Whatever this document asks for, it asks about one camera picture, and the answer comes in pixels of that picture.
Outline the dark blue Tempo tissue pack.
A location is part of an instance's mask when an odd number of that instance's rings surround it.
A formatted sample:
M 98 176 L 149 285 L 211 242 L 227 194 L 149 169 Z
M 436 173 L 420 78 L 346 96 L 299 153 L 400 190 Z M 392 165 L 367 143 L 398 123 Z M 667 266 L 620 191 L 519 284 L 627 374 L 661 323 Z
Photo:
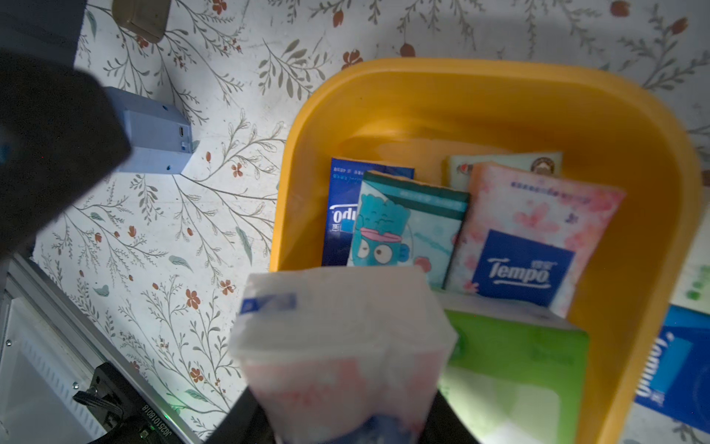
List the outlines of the dark blue Tempo tissue pack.
M 345 266 L 348 262 L 362 179 L 366 171 L 378 171 L 406 179 L 413 179 L 415 172 L 406 166 L 339 157 L 331 160 L 322 266 Z

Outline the teal cartoon tissue pack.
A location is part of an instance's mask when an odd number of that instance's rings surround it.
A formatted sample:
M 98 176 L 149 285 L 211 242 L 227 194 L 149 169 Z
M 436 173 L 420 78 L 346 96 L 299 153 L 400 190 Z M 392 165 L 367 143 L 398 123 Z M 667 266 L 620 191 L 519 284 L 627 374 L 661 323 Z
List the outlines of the teal cartoon tissue pack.
M 348 266 L 418 266 L 442 289 L 470 202 L 467 192 L 364 173 Z

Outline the pink blue Tempo tissue pack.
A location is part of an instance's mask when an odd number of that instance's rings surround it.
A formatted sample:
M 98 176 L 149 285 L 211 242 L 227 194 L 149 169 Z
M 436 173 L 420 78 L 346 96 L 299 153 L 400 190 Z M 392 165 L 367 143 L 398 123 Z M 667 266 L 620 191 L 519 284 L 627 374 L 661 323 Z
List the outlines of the pink blue Tempo tissue pack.
M 567 316 L 624 190 L 484 163 L 474 166 L 469 193 L 445 290 Z

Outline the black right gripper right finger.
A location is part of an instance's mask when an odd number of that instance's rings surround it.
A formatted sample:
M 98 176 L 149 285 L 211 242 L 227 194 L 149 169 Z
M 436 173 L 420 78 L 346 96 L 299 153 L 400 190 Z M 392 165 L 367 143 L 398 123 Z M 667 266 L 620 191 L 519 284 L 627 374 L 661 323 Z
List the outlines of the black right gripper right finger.
M 479 441 L 438 391 L 423 429 L 423 444 L 479 444 Z

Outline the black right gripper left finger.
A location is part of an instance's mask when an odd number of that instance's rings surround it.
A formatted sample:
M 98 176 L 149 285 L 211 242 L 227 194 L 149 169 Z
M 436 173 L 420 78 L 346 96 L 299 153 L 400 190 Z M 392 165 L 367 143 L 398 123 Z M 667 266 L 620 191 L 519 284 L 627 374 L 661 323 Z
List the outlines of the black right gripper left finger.
M 275 434 L 266 412 L 249 388 L 240 395 L 205 444 L 274 444 Z

